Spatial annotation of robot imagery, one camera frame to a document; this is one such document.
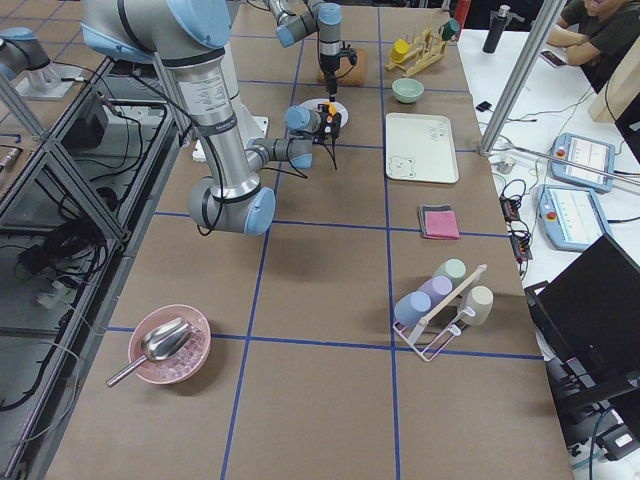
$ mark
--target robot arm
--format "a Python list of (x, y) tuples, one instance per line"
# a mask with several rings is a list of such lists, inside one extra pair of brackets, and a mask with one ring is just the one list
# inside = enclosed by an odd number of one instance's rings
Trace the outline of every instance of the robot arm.
[(60, 85), (60, 76), (31, 30), (24, 27), (3, 30), (0, 32), (0, 73), (13, 80), (25, 70), (29, 83), (38, 91)]
[(224, 0), (84, 0), (90, 47), (138, 63), (157, 53), (176, 81), (211, 171), (191, 190), (191, 217), (206, 228), (259, 235), (271, 225), (275, 195), (256, 172), (270, 160), (306, 158), (311, 145), (261, 139), (245, 150), (221, 67), (230, 32)]
[(340, 25), (342, 12), (340, 5), (325, 3), (323, 0), (303, 0), (307, 11), (296, 15), (282, 6), (283, 0), (264, 0), (265, 6), (276, 19), (276, 33), (283, 47), (290, 47), (303, 38), (318, 32), (318, 52), (320, 70), (324, 74), (329, 101), (334, 102), (338, 92), (336, 71), (340, 60), (348, 57), (351, 65), (357, 62), (354, 49), (341, 41)]

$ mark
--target computer monitor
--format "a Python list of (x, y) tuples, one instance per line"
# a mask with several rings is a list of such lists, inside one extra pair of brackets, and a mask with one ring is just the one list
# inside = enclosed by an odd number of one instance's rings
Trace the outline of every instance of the computer monitor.
[[(537, 295), (536, 320), (558, 358), (593, 381), (640, 370), (640, 267), (605, 234)], [(640, 438), (640, 391), (609, 399)]]

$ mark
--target black cylinder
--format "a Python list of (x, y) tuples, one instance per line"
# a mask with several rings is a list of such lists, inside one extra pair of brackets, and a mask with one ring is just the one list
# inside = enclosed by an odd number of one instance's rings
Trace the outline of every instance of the black cylinder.
[(498, 46), (498, 42), (500, 41), (502, 32), (504, 32), (504, 28), (507, 26), (507, 14), (509, 13), (509, 10), (509, 5), (500, 5), (498, 15), (496, 15), (491, 21), (489, 34), (487, 35), (487, 39), (484, 41), (484, 45), (482, 46), (483, 52), (493, 53), (496, 51), (496, 47)]

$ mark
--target electronic equipment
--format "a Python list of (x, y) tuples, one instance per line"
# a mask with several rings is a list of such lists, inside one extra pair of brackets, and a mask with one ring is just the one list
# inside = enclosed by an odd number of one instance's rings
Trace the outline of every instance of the electronic equipment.
[(604, 233), (612, 235), (590, 188), (543, 185), (538, 189), (537, 205), (547, 237), (558, 250), (582, 252)]
[(562, 60), (560, 57), (558, 57), (551, 50), (543, 50), (543, 51), (541, 51), (540, 52), (540, 56), (543, 58), (543, 60), (545, 60), (552, 67), (556, 67), (557, 68), (557, 67), (562, 67), (563, 65), (567, 64), (564, 60)]
[[(570, 162), (613, 173), (616, 147), (609, 143), (563, 133), (554, 142), (553, 151)], [(560, 162), (551, 162), (551, 172), (558, 180), (590, 187), (599, 193), (609, 192), (613, 187), (611, 177)]]
[[(605, 233), (551, 283), (525, 290), (534, 323), (563, 364), (561, 375), (574, 379), (572, 387), (565, 381), (565, 391), (554, 392), (563, 427), (580, 428), (567, 420), (573, 410), (574, 420), (581, 416), (591, 424), (581, 429), (578, 440), (588, 438), (598, 415), (589, 415), (585, 405), (605, 407), (608, 401), (629, 432), (640, 438), (640, 267)], [(617, 428), (627, 438), (623, 430)], [(633, 448), (623, 443), (617, 445), (627, 453), (638, 448), (637, 440)], [(625, 452), (608, 455), (620, 458)]]

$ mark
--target bowl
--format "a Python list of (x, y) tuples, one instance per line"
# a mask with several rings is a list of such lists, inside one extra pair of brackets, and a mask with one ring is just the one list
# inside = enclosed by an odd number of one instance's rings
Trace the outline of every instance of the bowl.
[(129, 339), (129, 361), (140, 355), (140, 341), (151, 330), (174, 318), (182, 317), (197, 332), (173, 357), (160, 362), (145, 362), (136, 370), (136, 375), (145, 382), (168, 385), (186, 380), (204, 364), (211, 348), (211, 327), (202, 312), (189, 305), (167, 305), (144, 317)]
[(424, 93), (424, 85), (413, 78), (399, 78), (391, 84), (391, 89), (400, 103), (415, 103)]

